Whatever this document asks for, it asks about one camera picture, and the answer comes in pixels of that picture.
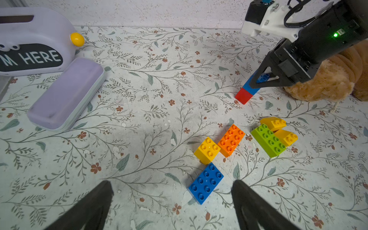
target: plush toy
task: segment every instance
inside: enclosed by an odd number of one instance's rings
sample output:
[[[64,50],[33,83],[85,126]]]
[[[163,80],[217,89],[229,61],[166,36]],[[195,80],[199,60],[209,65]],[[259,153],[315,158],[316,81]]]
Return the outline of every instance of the plush toy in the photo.
[[[285,90],[299,100],[335,102],[331,112],[351,93],[359,100],[368,101],[368,40],[323,61],[312,80]]]

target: yellow lego brick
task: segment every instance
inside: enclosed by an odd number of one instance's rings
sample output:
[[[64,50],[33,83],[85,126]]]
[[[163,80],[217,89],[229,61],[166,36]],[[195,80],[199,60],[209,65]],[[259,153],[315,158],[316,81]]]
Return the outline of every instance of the yellow lego brick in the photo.
[[[220,147],[207,137],[194,152],[194,155],[203,163],[209,164],[219,153]]]
[[[285,146],[290,146],[298,140],[298,136],[292,132],[286,130],[278,130],[274,133],[277,138],[280,139],[281,143]]]
[[[286,127],[286,121],[278,117],[266,117],[260,120],[261,124],[265,124],[272,132],[276,132]]]

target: textured wall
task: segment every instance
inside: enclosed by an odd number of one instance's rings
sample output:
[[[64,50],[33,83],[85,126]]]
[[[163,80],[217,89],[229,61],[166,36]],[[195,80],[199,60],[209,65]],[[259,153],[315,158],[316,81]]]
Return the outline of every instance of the textured wall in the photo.
[[[73,25],[241,28],[252,0],[26,0],[53,9]],[[295,19],[310,18],[327,3],[312,0]]]

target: lavender storage box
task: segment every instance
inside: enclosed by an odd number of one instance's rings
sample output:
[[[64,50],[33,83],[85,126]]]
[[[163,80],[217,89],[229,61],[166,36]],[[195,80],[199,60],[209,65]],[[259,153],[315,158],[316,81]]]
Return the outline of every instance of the lavender storage box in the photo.
[[[46,130],[69,130],[105,79],[101,65],[76,58],[31,106],[29,120]]]

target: table surface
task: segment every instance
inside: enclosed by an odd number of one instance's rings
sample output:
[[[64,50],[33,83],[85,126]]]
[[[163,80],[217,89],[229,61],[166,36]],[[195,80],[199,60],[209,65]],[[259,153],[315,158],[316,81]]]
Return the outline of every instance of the table surface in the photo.
[[[364,229],[367,104],[294,100],[261,89],[234,95],[280,38],[232,29],[76,27],[77,51],[107,73],[74,127],[45,131],[26,112],[60,73],[16,77],[0,102],[0,225],[43,229],[102,180],[114,197],[105,229],[239,229],[231,186],[241,179],[301,229]],[[270,159],[250,131],[286,120],[299,140]],[[236,124],[246,136],[213,163],[224,179],[203,205],[187,190],[205,165],[200,142]]]

